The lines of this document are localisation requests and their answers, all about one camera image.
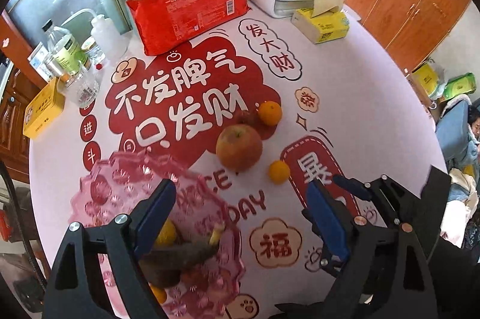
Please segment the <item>yellow flat box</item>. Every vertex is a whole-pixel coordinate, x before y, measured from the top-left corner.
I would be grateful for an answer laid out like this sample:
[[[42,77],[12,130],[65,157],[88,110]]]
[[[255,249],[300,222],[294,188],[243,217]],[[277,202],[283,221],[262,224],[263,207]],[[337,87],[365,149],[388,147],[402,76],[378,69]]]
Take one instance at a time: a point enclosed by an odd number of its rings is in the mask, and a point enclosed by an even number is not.
[[[52,78],[25,109],[25,137],[35,139],[64,111],[65,97],[58,91],[58,84],[59,79]]]

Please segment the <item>white squeeze bottle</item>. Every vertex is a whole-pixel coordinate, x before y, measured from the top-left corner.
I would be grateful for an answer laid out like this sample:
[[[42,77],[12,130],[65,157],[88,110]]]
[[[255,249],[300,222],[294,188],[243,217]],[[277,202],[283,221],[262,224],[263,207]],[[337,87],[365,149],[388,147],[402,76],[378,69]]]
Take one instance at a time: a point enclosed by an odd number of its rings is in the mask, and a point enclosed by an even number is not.
[[[90,34],[108,60],[118,60],[127,52],[128,40],[120,34],[112,19],[98,14],[91,25]]]

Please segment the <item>small orange mandarin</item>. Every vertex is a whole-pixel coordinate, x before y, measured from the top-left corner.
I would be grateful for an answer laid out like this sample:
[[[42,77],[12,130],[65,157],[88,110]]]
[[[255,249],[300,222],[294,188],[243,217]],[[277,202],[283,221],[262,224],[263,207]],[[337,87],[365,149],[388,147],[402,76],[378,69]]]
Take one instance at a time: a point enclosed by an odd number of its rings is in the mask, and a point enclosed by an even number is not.
[[[290,177],[289,165],[281,160],[272,162],[268,168],[268,177],[275,185],[283,184]]]

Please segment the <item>yellow tissue box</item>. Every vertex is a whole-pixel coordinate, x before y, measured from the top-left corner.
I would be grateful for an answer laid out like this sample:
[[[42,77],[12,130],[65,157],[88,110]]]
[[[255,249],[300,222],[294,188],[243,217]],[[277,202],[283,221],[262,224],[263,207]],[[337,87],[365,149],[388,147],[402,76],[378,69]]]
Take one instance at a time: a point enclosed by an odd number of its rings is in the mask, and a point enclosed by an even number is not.
[[[295,10],[291,22],[314,44],[343,39],[350,29],[343,0],[313,0],[311,8]]]

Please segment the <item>orange kumquat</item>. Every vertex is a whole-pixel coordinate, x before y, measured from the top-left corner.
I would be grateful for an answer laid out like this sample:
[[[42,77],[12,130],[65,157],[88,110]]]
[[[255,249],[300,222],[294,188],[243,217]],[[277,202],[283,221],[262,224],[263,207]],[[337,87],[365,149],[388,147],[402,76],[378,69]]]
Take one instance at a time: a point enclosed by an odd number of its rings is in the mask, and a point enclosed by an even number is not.
[[[168,298],[166,290],[161,287],[157,287],[151,283],[149,284],[149,286],[157,302],[159,304],[164,304]]]

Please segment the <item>dark avocado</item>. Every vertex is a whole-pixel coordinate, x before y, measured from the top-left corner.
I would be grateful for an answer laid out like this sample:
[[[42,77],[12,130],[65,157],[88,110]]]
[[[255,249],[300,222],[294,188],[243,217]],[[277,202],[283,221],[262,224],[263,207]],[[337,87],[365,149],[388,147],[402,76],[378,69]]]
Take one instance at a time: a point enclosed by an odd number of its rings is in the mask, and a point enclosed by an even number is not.
[[[182,272],[179,269],[162,269],[158,264],[141,260],[140,268],[149,284],[157,288],[171,288],[181,281]]]

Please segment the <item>overripe brown banana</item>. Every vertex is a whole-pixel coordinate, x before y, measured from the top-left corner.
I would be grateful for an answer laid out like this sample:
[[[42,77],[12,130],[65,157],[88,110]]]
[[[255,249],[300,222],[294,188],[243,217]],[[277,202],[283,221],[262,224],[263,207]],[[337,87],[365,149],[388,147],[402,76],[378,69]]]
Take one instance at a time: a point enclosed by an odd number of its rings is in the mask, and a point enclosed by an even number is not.
[[[216,255],[224,230],[224,223],[216,223],[207,240],[183,242],[166,248],[153,247],[139,262],[153,262],[162,269],[189,269]]]

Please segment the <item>large red apple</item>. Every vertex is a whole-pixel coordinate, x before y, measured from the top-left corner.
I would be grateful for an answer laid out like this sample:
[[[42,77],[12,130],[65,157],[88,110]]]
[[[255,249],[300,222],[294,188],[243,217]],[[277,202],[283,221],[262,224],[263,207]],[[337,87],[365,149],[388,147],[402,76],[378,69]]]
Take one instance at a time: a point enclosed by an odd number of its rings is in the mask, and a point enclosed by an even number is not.
[[[235,173],[249,170],[260,160],[262,152],[262,139],[250,125],[229,125],[222,130],[216,141],[219,162]]]

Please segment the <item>clear drinking glass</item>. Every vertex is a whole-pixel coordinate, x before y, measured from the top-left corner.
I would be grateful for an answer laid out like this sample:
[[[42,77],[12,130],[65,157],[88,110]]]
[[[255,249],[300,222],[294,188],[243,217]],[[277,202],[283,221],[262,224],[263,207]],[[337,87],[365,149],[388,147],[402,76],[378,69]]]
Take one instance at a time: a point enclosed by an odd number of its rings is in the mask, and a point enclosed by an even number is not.
[[[95,74],[83,65],[66,82],[59,81],[57,91],[78,108],[88,107],[97,97],[99,84]]]

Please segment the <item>clear plastic bottle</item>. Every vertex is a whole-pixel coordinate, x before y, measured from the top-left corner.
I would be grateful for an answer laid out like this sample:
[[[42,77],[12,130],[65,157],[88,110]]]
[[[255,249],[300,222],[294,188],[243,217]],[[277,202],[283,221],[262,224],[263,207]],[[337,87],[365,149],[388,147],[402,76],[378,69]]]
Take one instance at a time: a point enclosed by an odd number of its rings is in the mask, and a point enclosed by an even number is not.
[[[67,74],[76,75],[81,67],[86,67],[88,57],[71,31],[55,26],[51,19],[44,24],[42,30],[46,35],[48,51]]]

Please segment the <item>pink plastic fruit plate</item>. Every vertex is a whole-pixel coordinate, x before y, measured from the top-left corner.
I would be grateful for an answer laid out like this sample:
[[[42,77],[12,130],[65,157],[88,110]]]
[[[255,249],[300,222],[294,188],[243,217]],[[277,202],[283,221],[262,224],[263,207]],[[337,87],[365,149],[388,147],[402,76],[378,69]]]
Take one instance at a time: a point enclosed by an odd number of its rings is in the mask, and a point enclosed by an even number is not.
[[[85,227],[106,225],[120,213],[131,213],[164,178],[176,187],[176,203],[168,215],[168,223],[175,227],[168,234],[170,245],[208,242],[216,227],[224,226],[224,230],[216,254],[182,274],[178,284],[166,288],[162,306],[170,317],[225,318],[228,305],[240,293],[245,273],[242,236],[230,220],[227,203],[208,187],[201,174],[149,149],[114,152],[108,159],[97,161],[80,179],[80,189],[71,198],[69,220]]]

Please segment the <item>yellow-brown round fruit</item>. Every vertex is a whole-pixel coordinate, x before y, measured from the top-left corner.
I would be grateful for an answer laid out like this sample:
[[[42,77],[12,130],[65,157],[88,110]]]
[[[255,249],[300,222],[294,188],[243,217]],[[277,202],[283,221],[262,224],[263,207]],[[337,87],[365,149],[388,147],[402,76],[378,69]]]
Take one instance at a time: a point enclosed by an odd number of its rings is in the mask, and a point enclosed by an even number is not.
[[[178,234],[174,223],[167,219],[154,241],[154,248],[171,247],[176,243]]]

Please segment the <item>dark red small fruit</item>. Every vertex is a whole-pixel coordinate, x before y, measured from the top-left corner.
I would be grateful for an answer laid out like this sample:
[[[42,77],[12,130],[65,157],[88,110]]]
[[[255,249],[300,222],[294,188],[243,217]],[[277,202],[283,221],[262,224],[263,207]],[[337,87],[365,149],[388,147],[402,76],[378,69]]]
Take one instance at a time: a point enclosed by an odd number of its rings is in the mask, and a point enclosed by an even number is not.
[[[257,128],[259,125],[258,112],[256,110],[241,110],[235,113],[234,120],[237,124],[250,125],[253,128]]]

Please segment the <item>printed red white tablecloth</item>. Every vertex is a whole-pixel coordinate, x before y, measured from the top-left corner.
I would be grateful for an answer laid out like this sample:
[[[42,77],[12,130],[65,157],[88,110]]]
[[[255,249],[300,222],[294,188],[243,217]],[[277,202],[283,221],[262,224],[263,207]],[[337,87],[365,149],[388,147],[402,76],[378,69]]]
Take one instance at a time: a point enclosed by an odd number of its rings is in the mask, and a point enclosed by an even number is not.
[[[70,221],[105,224],[150,195],[157,163],[201,176],[177,181],[172,222],[187,240],[225,230],[199,286],[169,290],[172,318],[232,317],[241,298],[265,318],[286,298],[319,299],[332,278],[301,215],[307,185],[320,180],[351,214],[380,224],[336,174],[385,174],[416,194],[445,166],[407,79],[355,20],[344,38],[314,44],[253,8],[168,55],[135,52],[106,69],[92,106],[66,104],[31,143],[33,209],[52,260]]]

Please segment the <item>small glass jar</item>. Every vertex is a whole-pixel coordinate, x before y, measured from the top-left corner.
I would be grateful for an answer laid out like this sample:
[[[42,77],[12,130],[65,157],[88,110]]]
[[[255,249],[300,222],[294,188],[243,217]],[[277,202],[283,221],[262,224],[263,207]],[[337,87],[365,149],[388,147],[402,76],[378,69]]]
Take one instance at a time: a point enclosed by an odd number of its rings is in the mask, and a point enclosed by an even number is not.
[[[88,56],[93,66],[102,63],[106,59],[105,53],[101,47],[97,45],[93,36],[89,36],[89,38],[83,42],[81,50]]]

